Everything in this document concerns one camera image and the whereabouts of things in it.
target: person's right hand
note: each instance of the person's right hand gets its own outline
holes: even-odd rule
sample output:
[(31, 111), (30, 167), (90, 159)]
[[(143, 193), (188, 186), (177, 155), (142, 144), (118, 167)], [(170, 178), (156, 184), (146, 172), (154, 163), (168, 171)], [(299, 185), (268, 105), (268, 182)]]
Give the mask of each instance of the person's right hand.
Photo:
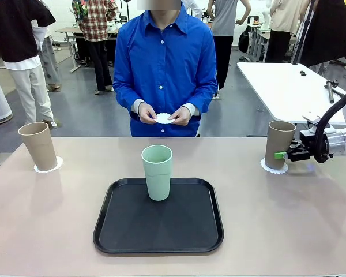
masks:
[(140, 116), (141, 122), (145, 124), (155, 124), (157, 119), (154, 109), (147, 103), (142, 102), (138, 107), (138, 115)]

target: gray pants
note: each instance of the gray pants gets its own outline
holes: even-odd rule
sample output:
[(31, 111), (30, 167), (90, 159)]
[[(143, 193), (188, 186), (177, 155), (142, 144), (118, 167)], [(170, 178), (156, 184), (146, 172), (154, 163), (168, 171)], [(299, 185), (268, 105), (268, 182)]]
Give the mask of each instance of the gray pants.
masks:
[(329, 61), (328, 62), (323, 62), (320, 63), (319, 65), (312, 65), (309, 67), (312, 71), (318, 73), (319, 75), (324, 77), (324, 74), (327, 72), (329, 66)]
[(45, 38), (42, 44), (41, 52), (39, 52), (42, 68), (45, 73), (45, 79), (47, 85), (59, 85), (60, 72), (58, 68), (57, 60), (55, 59), (54, 49), (52, 47), (51, 39)]
[(9, 70), (9, 73), (14, 79), (25, 111), (25, 123), (37, 122), (36, 101), (40, 107), (41, 119), (54, 121), (42, 67), (39, 65), (36, 68), (27, 70)]

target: white wall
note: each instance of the white wall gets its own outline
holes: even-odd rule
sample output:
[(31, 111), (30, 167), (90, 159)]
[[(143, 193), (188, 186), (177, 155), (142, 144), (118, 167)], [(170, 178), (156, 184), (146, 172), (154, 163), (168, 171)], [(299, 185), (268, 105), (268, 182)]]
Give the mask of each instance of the white wall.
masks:
[[(208, 5), (208, 0), (196, 0), (197, 3), (202, 8), (206, 8)], [(241, 19), (244, 12), (245, 7), (242, 5), (241, 1), (238, 0), (238, 6), (237, 6), (237, 19)], [(74, 23), (74, 16), (69, 11), (71, 1), (70, 0), (46, 0), (48, 3), (48, 6), (51, 9), (52, 14), (54, 15), (55, 19), (57, 20), (56, 23), (51, 27), (51, 34), (55, 41), (64, 41), (64, 35), (61, 33), (56, 33), (55, 30), (64, 28), (64, 27), (71, 27)], [(116, 3), (118, 4), (118, 7), (120, 7), (120, 0), (116, 0)], [(265, 0), (250, 0), (250, 3), (253, 7), (250, 15), (252, 16), (259, 16), (260, 21), (262, 21), (262, 11), (265, 8)], [(130, 18), (139, 16), (143, 11), (137, 9), (138, 0), (131, 0), (129, 2), (129, 12), (130, 12)], [(122, 15), (127, 16), (127, 9), (126, 9), (126, 2), (123, 1), (122, 3), (123, 9), (122, 9)], [(234, 35), (234, 45), (238, 44), (238, 39), (240, 37), (240, 34), (245, 30), (246, 26), (236, 26), (235, 28), (235, 35)]]

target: black pants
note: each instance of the black pants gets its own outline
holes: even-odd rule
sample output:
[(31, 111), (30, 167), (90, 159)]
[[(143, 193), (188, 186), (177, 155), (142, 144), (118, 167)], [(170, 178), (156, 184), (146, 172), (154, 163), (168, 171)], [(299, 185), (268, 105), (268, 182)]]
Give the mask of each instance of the black pants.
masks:
[(282, 62), (287, 53), (290, 39), (290, 32), (277, 32), (272, 30), (270, 32), (265, 62)]
[(233, 36), (214, 36), (215, 56), (217, 59), (217, 82), (219, 89), (224, 88), (232, 50)]
[(102, 42), (87, 42), (91, 60), (95, 67), (98, 91), (105, 91), (107, 85), (112, 85), (105, 44), (105, 40)]

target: cup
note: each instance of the cup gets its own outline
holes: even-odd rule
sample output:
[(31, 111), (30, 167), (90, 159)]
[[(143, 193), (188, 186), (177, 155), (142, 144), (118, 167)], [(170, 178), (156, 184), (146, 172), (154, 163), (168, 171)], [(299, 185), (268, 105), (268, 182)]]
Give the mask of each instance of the cup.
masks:
[(286, 121), (272, 121), (268, 127), (268, 141), (266, 143), (265, 165), (272, 169), (281, 169), (285, 159), (277, 160), (274, 155), (289, 149), (294, 139), (296, 126)]
[(165, 200), (171, 186), (172, 150), (164, 145), (152, 145), (145, 148), (141, 156), (149, 197), (155, 201)]
[(48, 171), (57, 166), (57, 157), (46, 123), (27, 124), (18, 130), (18, 134), (40, 171)]

